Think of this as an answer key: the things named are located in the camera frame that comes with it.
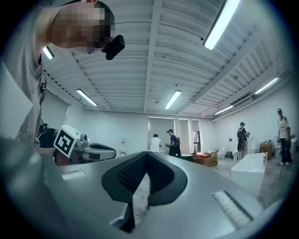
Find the person's left hand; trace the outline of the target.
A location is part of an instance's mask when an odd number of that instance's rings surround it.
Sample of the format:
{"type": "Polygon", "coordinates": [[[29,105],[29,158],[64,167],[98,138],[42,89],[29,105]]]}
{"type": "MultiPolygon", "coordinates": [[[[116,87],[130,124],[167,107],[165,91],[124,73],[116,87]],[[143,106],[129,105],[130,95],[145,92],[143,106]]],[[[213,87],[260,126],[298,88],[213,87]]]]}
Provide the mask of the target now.
{"type": "Polygon", "coordinates": [[[58,154],[56,156],[56,165],[57,166],[66,166],[66,165],[72,165],[74,164],[74,161],[72,159],[69,159],[63,154],[58,154]]]}

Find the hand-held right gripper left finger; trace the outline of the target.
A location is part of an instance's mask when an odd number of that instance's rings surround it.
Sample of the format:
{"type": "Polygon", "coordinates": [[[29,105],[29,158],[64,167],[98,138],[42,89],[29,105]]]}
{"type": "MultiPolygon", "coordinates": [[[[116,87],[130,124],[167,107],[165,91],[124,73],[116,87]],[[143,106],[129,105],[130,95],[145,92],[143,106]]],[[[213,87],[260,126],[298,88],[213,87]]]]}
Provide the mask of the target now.
{"type": "Polygon", "coordinates": [[[52,159],[12,139],[1,140],[1,182],[10,203],[46,239],[145,239],[127,204],[113,220],[104,203],[86,199],[63,179],[52,159]]]}

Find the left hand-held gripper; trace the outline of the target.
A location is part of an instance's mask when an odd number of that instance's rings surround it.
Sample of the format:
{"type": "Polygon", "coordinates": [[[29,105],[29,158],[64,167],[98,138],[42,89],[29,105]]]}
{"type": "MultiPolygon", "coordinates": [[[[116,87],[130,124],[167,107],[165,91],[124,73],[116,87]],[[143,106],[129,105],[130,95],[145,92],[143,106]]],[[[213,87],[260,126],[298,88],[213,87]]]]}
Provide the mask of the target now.
{"type": "Polygon", "coordinates": [[[54,162],[56,156],[63,154],[74,161],[74,164],[104,161],[115,158],[116,150],[98,143],[88,143],[87,135],[74,129],[69,125],[63,125],[58,131],[54,140],[54,162]],[[87,153],[84,150],[89,148],[97,150],[110,150],[108,153],[87,153]]]}

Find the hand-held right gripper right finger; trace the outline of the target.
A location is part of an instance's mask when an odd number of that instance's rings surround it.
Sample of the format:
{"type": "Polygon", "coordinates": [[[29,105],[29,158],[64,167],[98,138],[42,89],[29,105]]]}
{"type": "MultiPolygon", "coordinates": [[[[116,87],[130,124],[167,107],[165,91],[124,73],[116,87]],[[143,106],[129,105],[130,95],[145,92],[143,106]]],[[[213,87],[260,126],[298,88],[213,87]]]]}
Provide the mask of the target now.
{"type": "Polygon", "coordinates": [[[257,239],[282,205],[264,209],[242,187],[213,169],[168,155],[187,186],[172,203],[150,206],[135,229],[137,239],[257,239]]]}

